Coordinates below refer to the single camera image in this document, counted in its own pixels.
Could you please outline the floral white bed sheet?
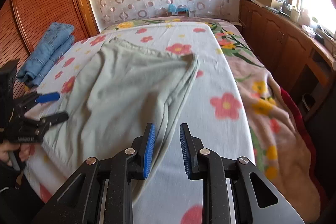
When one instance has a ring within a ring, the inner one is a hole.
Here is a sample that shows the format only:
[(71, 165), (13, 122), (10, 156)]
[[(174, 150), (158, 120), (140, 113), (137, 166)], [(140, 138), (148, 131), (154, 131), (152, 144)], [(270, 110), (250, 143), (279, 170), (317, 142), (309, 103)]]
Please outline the floral white bed sheet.
[(31, 118), (66, 111), (46, 133), (25, 169), (31, 188), (48, 201), (87, 158), (128, 148), (155, 125), (149, 178), (135, 181), (135, 223), (201, 223), (201, 181), (183, 166), (179, 126), (219, 155), (253, 157), (247, 116), (236, 81), (208, 25), (180, 22), (136, 26), (75, 43), (38, 86), (60, 100), (35, 106)]

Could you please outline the wooden louvered wardrobe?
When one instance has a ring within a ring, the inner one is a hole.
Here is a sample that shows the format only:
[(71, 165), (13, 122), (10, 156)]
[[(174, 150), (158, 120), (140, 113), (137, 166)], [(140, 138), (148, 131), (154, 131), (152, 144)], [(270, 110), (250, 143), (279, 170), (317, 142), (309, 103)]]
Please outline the wooden louvered wardrobe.
[(89, 0), (5, 0), (1, 7), (1, 64), (21, 67), (53, 22), (72, 24), (76, 41), (99, 33)]

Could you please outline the folded blue jeans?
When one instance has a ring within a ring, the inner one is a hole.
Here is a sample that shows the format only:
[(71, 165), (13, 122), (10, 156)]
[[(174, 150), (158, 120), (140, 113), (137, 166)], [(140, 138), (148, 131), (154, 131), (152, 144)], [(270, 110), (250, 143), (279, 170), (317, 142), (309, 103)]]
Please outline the folded blue jeans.
[(29, 58), (18, 70), (17, 80), (28, 88), (39, 86), (58, 60), (72, 47), (74, 26), (53, 22)]

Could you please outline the blue item behind bed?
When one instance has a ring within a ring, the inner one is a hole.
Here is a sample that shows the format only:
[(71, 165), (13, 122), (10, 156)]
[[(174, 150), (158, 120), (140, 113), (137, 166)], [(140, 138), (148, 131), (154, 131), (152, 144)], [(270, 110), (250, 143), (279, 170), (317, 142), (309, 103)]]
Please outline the blue item behind bed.
[(167, 9), (167, 16), (189, 16), (189, 8), (183, 5), (177, 7), (174, 4), (169, 4)]

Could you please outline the white mug on cabinet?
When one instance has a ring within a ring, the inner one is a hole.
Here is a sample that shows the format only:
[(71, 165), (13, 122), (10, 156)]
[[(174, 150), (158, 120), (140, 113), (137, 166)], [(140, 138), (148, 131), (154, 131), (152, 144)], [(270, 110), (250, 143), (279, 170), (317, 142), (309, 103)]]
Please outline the white mug on cabinet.
[(290, 11), (290, 20), (294, 23), (298, 23), (300, 17), (300, 10), (298, 10), (297, 8), (292, 8)]

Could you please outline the wooden side cabinet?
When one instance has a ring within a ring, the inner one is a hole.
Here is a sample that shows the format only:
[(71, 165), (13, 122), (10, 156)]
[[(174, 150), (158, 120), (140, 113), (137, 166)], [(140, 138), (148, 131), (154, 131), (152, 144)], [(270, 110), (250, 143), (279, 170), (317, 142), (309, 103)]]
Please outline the wooden side cabinet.
[(316, 39), (299, 26), (250, 0), (240, 0), (239, 22), (243, 37), (275, 81), (303, 108), (302, 96), (320, 91), (308, 120), (322, 105), (335, 80), (335, 59)]

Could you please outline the cardboard box on cabinet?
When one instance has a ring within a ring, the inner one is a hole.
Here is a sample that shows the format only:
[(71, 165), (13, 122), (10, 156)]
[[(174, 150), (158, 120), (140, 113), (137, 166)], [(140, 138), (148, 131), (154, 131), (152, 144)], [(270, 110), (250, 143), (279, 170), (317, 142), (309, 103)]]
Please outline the cardboard box on cabinet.
[(261, 3), (264, 6), (268, 6), (274, 9), (278, 9), (279, 7), (282, 7), (283, 3), (277, 0), (256, 0), (259, 3)]

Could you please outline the grey-green shorts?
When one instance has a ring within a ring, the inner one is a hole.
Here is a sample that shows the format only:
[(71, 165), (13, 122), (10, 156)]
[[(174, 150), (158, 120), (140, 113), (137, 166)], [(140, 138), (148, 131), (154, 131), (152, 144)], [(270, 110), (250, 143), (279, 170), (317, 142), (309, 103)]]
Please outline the grey-green shorts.
[(70, 175), (91, 156), (102, 160), (126, 149), (153, 123), (151, 174), (135, 183), (132, 195), (138, 206), (158, 204), (164, 196), (153, 181), (199, 66), (197, 54), (179, 56), (113, 37), (75, 77), (59, 106), (69, 118), (46, 133), (43, 149)]

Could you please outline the pink floral blanket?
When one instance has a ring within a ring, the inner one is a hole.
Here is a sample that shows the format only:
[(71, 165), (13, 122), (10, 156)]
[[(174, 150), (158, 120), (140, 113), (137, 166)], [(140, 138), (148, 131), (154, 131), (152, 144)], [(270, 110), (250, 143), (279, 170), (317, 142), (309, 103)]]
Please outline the pink floral blanket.
[(221, 156), (250, 158), (306, 223), (318, 219), (321, 198), (301, 114), (233, 24), (155, 18), (108, 31), (139, 46), (197, 55), (199, 70), (177, 124), (187, 123)]

